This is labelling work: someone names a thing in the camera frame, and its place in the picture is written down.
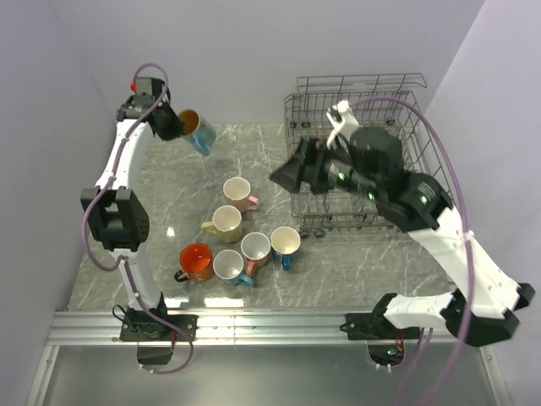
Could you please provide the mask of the blue mug orange interior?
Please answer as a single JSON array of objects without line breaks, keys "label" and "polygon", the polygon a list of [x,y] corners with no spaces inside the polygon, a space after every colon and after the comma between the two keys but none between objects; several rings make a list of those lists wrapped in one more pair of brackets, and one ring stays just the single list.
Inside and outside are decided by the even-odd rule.
[{"label": "blue mug orange interior", "polygon": [[213,126],[192,109],[181,111],[178,118],[183,123],[184,138],[198,153],[209,156],[216,141],[216,131]]}]

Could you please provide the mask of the pink faceted mug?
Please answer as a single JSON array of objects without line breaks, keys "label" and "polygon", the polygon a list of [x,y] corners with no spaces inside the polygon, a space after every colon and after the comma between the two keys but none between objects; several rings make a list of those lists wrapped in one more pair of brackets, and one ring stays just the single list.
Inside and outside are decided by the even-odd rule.
[{"label": "pink faceted mug", "polygon": [[260,201],[251,194],[251,185],[248,180],[241,177],[228,179],[222,187],[226,203],[236,207],[241,213],[255,211]]}]

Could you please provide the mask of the yellow faceted mug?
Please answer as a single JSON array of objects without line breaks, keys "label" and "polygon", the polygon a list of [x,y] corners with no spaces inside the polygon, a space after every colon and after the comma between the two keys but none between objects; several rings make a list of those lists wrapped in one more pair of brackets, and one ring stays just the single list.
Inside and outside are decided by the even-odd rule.
[{"label": "yellow faceted mug", "polygon": [[234,206],[221,206],[217,208],[212,219],[201,224],[204,233],[218,236],[222,242],[233,244],[242,238],[242,214]]}]

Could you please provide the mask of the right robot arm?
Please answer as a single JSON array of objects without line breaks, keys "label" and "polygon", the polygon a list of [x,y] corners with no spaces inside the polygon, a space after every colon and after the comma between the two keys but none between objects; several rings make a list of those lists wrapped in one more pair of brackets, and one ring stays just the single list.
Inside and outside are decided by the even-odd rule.
[{"label": "right robot arm", "polygon": [[332,147],[303,138],[270,181],[290,193],[307,184],[315,195],[341,189],[373,201],[378,215],[418,242],[455,283],[454,291],[440,295],[385,294],[370,313],[342,325],[356,339],[434,328],[483,347],[511,339],[519,326],[516,311],[533,300],[533,286],[509,278],[467,231],[441,184],[405,169],[402,143],[386,129],[362,127]]}]

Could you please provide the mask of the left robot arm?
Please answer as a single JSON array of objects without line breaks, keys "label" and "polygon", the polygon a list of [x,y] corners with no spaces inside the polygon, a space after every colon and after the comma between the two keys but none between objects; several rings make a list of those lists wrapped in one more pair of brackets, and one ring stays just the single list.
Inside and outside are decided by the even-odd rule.
[{"label": "left robot arm", "polygon": [[130,96],[117,112],[117,134],[106,168],[96,185],[80,196],[87,255],[103,271],[120,271],[128,291],[123,328],[144,340],[181,332],[151,274],[146,252],[150,219],[134,192],[150,139],[162,133],[166,118],[174,117],[164,96]]}]

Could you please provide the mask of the dark blue mug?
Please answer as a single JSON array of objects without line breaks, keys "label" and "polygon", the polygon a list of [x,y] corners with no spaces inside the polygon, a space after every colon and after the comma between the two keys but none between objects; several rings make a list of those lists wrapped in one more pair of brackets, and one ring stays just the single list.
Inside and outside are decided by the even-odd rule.
[{"label": "dark blue mug", "polygon": [[271,254],[284,271],[291,269],[292,259],[301,245],[300,234],[291,227],[279,227],[270,236]]}]

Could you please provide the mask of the salmon floral mug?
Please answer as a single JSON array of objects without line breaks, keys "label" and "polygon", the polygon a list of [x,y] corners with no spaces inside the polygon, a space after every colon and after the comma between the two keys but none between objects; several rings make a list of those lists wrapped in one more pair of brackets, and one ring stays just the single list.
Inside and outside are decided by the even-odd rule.
[{"label": "salmon floral mug", "polygon": [[247,275],[252,277],[271,256],[271,242],[263,233],[249,233],[241,241],[243,256],[248,262]]}]

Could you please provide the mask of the light blue floral mug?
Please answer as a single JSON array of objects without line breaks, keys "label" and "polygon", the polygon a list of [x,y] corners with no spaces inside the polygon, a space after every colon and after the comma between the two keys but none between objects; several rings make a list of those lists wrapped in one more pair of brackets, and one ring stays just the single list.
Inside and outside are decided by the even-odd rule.
[{"label": "light blue floral mug", "polygon": [[213,260],[214,273],[225,283],[252,287],[254,280],[244,272],[244,259],[235,250],[222,250]]}]

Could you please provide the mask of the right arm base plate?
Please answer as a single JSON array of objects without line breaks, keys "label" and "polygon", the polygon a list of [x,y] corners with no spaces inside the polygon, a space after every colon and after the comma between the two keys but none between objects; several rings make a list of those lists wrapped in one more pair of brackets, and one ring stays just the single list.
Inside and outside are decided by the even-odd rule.
[{"label": "right arm base plate", "polygon": [[419,327],[409,327],[399,330],[382,315],[372,313],[347,313],[345,322],[339,327],[347,334],[350,341],[418,339],[421,332]]}]

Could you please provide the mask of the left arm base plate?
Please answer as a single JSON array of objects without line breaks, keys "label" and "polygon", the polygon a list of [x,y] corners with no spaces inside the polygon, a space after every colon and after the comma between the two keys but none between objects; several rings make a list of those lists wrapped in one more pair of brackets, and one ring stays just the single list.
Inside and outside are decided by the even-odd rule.
[{"label": "left arm base plate", "polygon": [[[166,321],[185,332],[190,340],[195,339],[198,316],[168,315]],[[123,321],[119,340],[121,342],[164,342],[172,340],[173,330],[143,313],[140,321]]]}]

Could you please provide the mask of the aluminium mounting rail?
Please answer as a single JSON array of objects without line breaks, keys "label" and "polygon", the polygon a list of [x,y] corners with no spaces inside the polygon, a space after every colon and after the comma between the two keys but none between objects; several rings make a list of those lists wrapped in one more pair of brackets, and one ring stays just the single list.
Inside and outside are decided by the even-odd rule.
[{"label": "aluminium mounting rail", "polygon": [[[196,315],[195,346],[354,345],[339,330],[348,310],[202,308],[173,310]],[[49,346],[137,346],[120,339],[121,322],[109,311],[58,312],[46,338]]]}]

